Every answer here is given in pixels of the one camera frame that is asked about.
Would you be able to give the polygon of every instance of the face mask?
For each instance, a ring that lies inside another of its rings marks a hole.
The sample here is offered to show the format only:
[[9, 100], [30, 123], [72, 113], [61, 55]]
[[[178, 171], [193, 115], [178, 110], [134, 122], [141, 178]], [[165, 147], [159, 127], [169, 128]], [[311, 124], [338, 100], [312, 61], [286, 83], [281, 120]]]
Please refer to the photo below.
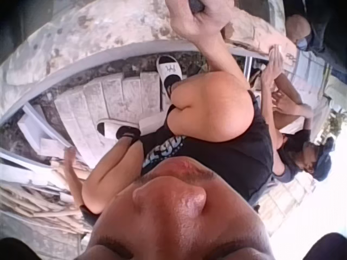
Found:
[[307, 49], [307, 40], [305, 38], [298, 40], [297, 47], [299, 50], [306, 50]]

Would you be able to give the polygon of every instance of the eyebrow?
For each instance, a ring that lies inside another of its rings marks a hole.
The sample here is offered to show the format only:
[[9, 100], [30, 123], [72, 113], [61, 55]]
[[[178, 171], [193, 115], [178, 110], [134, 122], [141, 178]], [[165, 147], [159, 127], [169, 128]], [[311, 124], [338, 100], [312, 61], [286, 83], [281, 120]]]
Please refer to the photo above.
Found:
[[102, 245], [124, 259], [131, 259], [134, 257], [132, 252], [121, 244], [121, 242], [109, 236], [99, 237], [95, 245]]

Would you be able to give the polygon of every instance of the foot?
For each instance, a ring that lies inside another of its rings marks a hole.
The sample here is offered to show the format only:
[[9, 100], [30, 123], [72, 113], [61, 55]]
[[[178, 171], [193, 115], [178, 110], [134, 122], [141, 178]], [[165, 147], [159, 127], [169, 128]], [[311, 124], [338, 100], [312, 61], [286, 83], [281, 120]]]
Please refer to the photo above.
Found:
[[132, 139], [138, 140], [141, 136], [139, 129], [131, 126], [121, 126], [119, 127], [115, 137], [119, 140], [122, 137], [131, 137]]
[[177, 60], [170, 55], [163, 55], [157, 59], [157, 70], [165, 92], [168, 98], [170, 98], [172, 85], [182, 80], [182, 70]]
[[139, 126], [136, 123], [124, 122], [115, 119], [102, 119], [97, 124], [97, 131], [108, 139], [119, 139], [125, 133], [131, 133], [129, 137], [140, 136]]

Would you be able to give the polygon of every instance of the black cap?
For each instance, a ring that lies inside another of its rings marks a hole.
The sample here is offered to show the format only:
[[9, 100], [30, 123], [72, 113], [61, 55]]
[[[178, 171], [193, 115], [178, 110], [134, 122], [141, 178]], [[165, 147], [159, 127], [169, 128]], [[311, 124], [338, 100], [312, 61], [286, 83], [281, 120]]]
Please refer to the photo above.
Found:
[[331, 158], [329, 153], [332, 151], [334, 146], [333, 137], [329, 137], [324, 145], [319, 147], [318, 160], [314, 168], [313, 177], [318, 180], [324, 180], [330, 172]]

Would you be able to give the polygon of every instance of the mouth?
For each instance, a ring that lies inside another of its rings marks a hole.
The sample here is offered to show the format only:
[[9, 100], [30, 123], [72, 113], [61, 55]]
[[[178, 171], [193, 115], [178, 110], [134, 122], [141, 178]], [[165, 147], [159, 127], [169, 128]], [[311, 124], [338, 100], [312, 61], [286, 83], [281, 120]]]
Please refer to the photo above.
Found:
[[197, 181], [212, 180], [216, 177], [216, 173], [192, 158], [174, 157], [162, 161], [135, 182], [145, 185], [151, 180], [163, 176], [175, 177], [188, 184], [194, 184]]

